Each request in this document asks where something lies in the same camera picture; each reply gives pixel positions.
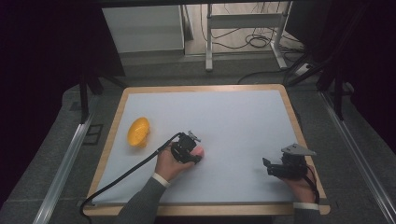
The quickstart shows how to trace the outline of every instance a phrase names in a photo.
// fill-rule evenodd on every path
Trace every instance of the yellow object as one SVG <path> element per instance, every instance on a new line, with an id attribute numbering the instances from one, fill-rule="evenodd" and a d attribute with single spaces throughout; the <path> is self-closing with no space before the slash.
<path id="1" fill-rule="evenodd" d="M 134 121 L 129 128 L 127 139 L 129 145 L 133 147 L 145 147 L 149 134 L 149 121 L 142 117 Z"/>

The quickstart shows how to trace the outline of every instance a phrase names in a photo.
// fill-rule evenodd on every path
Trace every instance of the white cuff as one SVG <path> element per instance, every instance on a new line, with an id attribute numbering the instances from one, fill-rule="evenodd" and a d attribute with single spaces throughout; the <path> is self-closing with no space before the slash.
<path id="1" fill-rule="evenodd" d="M 168 188 L 168 186 L 171 185 L 168 181 L 166 181 L 162 176 L 158 175 L 157 173 L 154 173 L 152 177 L 156 179 L 158 182 L 160 182 L 160 184 L 162 184 L 166 188 Z"/>
<path id="2" fill-rule="evenodd" d="M 317 203 L 293 203 L 294 208 L 319 210 Z"/>

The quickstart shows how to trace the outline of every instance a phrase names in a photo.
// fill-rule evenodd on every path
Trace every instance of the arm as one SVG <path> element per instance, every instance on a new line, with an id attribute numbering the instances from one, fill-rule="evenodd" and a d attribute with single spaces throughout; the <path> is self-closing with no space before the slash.
<path id="1" fill-rule="evenodd" d="M 191 168 L 194 162 L 178 163 L 169 147 L 157 157 L 154 175 L 148 180 L 146 185 L 124 205 L 116 218 L 115 224 L 153 223 L 157 216 L 159 201 L 163 196 L 169 182 L 182 171 Z"/>
<path id="2" fill-rule="evenodd" d="M 316 182 L 314 168 L 309 166 L 307 177 Z M 321 216 L 318 205 L 315 203 L 315 193 L 309 184 L 304 180 L 289 180 L 281 178 L 291 189 L 298 202 L 293 204 L 294 207 L 294 224 L 319 224 Z"/>

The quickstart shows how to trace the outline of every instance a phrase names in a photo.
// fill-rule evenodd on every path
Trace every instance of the sleeve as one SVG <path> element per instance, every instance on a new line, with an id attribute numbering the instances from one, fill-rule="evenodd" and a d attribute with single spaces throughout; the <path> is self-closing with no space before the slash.
<path id="1" fill-rule="evenodd" d="M 294 206 L 294 224 L 322 223 L 317 204 L 294 203 L 293 206 Z"/>
<path id="2" fill-rule="evenodd" d="M 154 175 L 131 200 L 123 206 L 115 224 L 151 224 L 157 216 L 159 201 L 166 186 Z"/>

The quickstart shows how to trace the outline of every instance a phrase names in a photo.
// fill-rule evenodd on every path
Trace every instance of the human hand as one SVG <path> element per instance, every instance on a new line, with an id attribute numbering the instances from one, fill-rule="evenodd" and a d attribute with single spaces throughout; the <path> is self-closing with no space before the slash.
<path id="1" fill-rule="evenodd" d="M 315 179 L 315 169 L 313 166 L 308 165 L 308 174 L 306 176 L 316 183 Z M 303 178 L 299 180 L 291 180 L 287 178 L 279 178 L 283 180 L 291 189 L 294 196 L 298 199 L 300 203 L 314 203 L 315 202 L 315 192 L 311 189 L 309 184 Z"/>
<path id="2" fill-rule="evenodd" d="M 203 157 L 203 150 L 200 150 L 200 154 L 195 154 Z M 155 165 L 155 173 L 160 175 L 166 181 L 170 182 L 172 179 L 177 177 L 182 171 L 187 170 L 194 166 L 193 161 L 189 161 L 187 163 L 180 163 L 175 160 L 172 155 L 171 148 L 168 146 L 166 149 L 161 151 L 157 156 L 157 164 Z"/>

